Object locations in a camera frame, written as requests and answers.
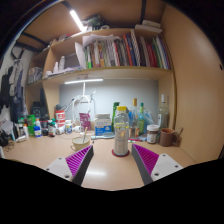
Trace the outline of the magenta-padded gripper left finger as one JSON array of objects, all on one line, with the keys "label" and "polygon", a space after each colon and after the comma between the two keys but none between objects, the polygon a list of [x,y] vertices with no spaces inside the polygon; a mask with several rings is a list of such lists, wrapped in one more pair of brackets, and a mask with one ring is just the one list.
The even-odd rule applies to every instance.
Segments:
[{"label": "magenta-padded gripper left finger", "polygon": [[90,145],[66,158],[57,158],[45,170],[81,186],[93,155],[93,146]]}]

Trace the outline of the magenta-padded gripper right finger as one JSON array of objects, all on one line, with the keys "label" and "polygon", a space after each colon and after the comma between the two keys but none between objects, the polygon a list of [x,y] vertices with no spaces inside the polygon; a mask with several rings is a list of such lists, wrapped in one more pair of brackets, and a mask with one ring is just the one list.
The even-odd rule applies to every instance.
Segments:
[{"label": "magenta-padded gripper right finger", "polygon": [[168,154],[156,154],[143,146],[132,145],[132,155],[145,185],[182,169]]}]

